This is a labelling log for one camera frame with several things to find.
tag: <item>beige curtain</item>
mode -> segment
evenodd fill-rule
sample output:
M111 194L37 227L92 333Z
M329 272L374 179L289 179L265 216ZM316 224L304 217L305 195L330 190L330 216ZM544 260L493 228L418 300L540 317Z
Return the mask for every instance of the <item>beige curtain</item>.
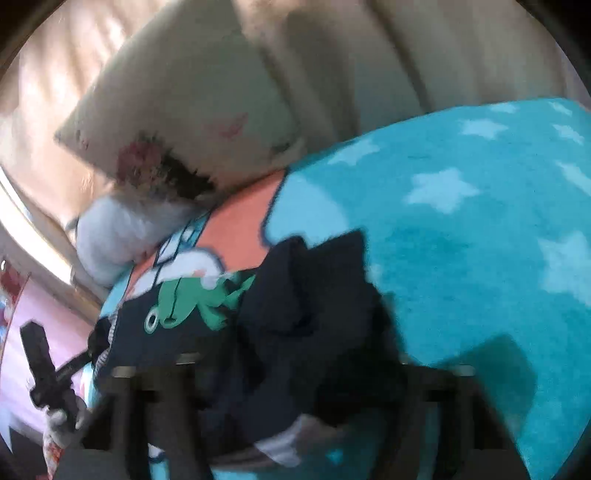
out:
M62 227L108 181L53 133L121 44L167 0L71 0L38 28L0 85L0 164Z
M61 226L108 182L53 132L167 1L68 0L0 85L0 164ZM312 150L455 105L566 96L591 106L570 62L515 0L233 1Z

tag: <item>pink wall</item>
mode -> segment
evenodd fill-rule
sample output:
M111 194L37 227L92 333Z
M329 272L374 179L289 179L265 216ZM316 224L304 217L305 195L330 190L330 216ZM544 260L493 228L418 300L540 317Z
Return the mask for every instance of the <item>pink wall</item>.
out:
M27 281L12 316L0 364L0 408L9 410L14 417L42 432L44 414L33 407L29 398L27 379L32 376L19 332L21 325L31 319L45 327L56 367L86 349L92 327L34 280ZM75 378L75 387L78 382L79 378Z

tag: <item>white plush toy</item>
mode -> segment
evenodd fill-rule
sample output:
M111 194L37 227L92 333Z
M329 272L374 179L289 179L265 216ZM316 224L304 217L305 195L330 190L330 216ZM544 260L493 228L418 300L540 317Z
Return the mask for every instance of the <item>white plush toy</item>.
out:
M86 403L80 397L76 397L78 415L76 416L76 429L79 429L88 412ZM51 480L60 463L61 454L70 442L75 432L69 430L66 425L66 412L63 410L48 410L46 412L46 427L43 432L43 456L47 465L47 476Z
M203 205L159 202L113 192L97 199L76 226L76 251L86 272L111 287L166 237L203 213Z

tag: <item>floral pillowcase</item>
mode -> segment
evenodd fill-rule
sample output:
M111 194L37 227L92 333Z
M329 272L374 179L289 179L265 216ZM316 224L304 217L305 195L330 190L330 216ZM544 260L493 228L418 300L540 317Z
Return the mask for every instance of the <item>floral pillowcase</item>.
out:
M288 105L231 0L180 0L130 38L56 132L156 199L232 190L304 154Z

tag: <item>sunlight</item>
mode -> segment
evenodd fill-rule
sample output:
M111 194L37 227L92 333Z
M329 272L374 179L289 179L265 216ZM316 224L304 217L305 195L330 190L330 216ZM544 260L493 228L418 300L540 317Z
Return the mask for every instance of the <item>sunlight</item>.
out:
M70 284L72 265L47 243L2 187L0 187L0 223L25 252L62 282Z

